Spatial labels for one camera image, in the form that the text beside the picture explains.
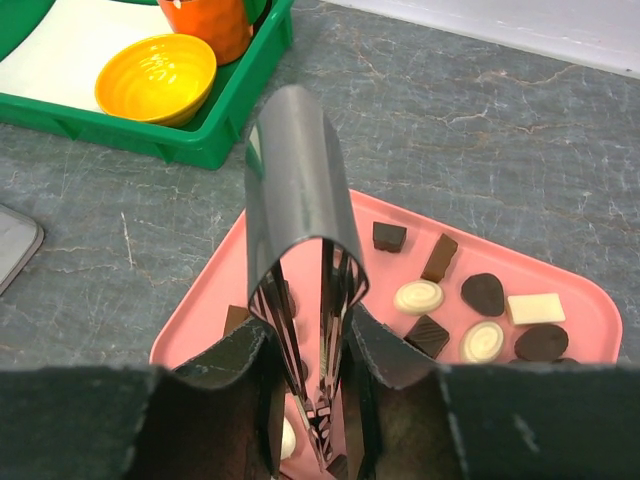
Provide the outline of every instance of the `orange cup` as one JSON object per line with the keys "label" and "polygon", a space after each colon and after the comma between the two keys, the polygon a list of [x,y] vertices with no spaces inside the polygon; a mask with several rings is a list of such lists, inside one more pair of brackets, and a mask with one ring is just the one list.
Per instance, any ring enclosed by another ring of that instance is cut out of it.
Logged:
{"label": "orange cup", "polygon": [[209,44],[218,65],[237,60],[247,51],[251,29],[243,0],[158,0],[175,33]]}

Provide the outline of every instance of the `gray marble countertop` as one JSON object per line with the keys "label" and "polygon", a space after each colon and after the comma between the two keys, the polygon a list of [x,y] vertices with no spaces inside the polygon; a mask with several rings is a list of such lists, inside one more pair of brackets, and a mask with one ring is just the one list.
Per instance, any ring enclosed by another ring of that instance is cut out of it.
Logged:
{"label": "gray marble countertop", "polygon": [[[640,83],[300,0],[267,94],[300,83],[352,187],[571,270],[640,361]],[[0,297],[0,368],[146,362],[242,211],[243,148],[208,172],[0,125],[0,203],[47,237]]]}

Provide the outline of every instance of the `green dish rack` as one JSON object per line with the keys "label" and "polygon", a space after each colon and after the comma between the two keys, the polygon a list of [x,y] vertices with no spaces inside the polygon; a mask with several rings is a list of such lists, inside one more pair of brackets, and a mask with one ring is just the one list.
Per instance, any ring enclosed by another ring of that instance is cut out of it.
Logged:
{"label": "green dish rack", "polygon": [[[31,33],[55,0],[0,0],[0,59]],[[155,0],[116,0],[156,4]],[[253,23],[266,0],[244,0]],[[293,44],[293,0],[273,0],[271,12],[236,62],[220,67],[213,90],[191,122],[181,128],[139,123],[101,113],[0,93],[0,123],[72,140],[218,169],[240,140],[242,129],[284,52]],[[11,26],[2,26],[3,21]]]}

